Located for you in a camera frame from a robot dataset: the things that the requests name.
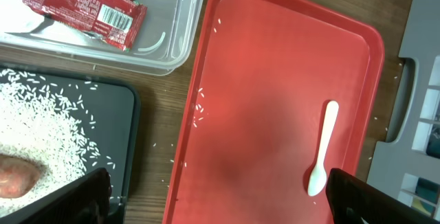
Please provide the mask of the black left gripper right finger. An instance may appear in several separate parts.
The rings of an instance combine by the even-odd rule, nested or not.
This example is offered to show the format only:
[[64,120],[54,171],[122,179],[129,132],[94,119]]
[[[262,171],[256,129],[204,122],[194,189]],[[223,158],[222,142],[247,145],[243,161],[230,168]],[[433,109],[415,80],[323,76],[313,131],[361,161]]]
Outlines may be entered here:
[[334,223],[439,224],[339,168],[331,169],[325,192]]

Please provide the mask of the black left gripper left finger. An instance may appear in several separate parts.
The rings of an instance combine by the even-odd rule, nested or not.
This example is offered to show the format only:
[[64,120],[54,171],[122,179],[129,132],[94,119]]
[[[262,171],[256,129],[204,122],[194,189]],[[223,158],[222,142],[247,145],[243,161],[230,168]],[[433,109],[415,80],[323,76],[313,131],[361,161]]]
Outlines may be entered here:
[[104,223],[109,215],[110,176],[99,168],[30,204],[21,223]]

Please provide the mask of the white plastic spoon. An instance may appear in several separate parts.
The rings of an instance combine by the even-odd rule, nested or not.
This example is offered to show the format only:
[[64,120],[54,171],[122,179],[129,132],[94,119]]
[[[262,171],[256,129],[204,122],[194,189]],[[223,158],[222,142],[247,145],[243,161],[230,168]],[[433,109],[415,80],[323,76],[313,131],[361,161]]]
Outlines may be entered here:
[[335,100],[328,102],[322,123],[318,156],[316,158],[315,166],[311,171],[307,187],[307,194],[310,197],[318,195],[324,189],[327,182],[325,157],[334,127],[336,125],[338,112],[339,104]]

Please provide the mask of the orange carrot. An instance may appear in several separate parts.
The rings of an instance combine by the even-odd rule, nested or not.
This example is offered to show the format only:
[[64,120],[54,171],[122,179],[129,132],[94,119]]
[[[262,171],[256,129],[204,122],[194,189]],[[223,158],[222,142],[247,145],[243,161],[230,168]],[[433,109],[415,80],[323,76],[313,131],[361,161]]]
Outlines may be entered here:
[[27,194],[41,176],[32,163],[7,155],[1,155],[1,198],[16,199]]

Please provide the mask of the pile of white rice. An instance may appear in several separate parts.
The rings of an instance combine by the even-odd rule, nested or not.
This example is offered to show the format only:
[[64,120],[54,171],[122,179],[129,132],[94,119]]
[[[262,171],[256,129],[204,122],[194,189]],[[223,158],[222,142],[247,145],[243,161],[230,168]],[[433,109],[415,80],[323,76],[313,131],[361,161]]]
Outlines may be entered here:
[[90,80],[61,83],[30,71],[1,70],[1,154],[36,164],[41,177],[24,196],[1,200],[5,217],[80,177],[116,163],[91,138],[94,111],[85,104],[99,85]]

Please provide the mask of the white paper napkin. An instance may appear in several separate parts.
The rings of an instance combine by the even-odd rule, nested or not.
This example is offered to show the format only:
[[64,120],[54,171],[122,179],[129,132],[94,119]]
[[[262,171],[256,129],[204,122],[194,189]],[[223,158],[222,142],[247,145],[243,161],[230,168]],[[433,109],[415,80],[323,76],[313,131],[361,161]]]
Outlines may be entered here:
[[126,10],[133,0],[1,0],[1,31],[31,32],[48,17],[89,32],[103,4]]

